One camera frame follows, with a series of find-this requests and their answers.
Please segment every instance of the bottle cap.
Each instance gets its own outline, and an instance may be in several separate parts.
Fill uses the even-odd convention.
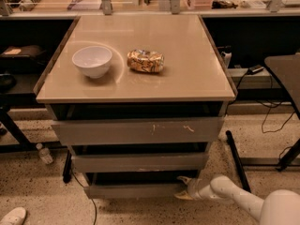
[[[42,149],[43,148],[43,144],[42,143],[38,143],[36,145],[37,150]]]

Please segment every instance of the scratch mark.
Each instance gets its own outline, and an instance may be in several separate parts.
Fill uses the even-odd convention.
[[[184,128],[190,130],[191,132],[195,131],[194,129],[190,128],[189,126],[184,126]]]

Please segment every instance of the terrazzo floor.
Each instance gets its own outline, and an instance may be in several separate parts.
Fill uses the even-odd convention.
[[[270,114],[263,125],[264,131],[277,130],[290,115]],[[213,142],[209,160],[200,177],[210,179],[216,173],[229,176],[240,186],[233,164],[230,147],[226,144],[225,131],[230,130],[241,157],[277,158],[281,151],[293,145],[300,137],[299,120],[292,119],[278,132],[262,133],[264,114],[229,115],[225,118],[218,140]],[[52,136],[48,122],[40,122],[37,129],[32,122],[20,122],[27,136],[49,138]],[[156,224],[257,224],[236,204],[210,201],[182,201],[171,198],[91,200],[72,177],[68,184],[62,179],[66,149],[52,150],[55,162],[45,165],[37,152],[6,153],[0,155],[0,217],[16,206],[27,210],[25,225],[156,225]],[[252,193],[265,198],[270,192],[286,188],[300,193],[300,168],[289,167],[284,172],[274,168],[246,168]],[[80,173],[74,171],[85,185]]]

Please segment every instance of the cabinet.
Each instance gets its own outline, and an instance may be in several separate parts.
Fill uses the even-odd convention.
[[[89,45],[112,50],[104,77],[85,78],[71,62]],[[165,56],[159,74],[127,67],[133,49]],[[126,15],[79,19],[37,101],[83,173],[89,198],[172,196],[195,177],[218,138],[235,91],[198,16]]]

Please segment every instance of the bottom drawer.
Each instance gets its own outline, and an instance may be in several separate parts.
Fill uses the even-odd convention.
[[[171,197],[186,188],[178,176],[197,177],[198,171],[87,173],[93,180],[84,191],[90,199]]]

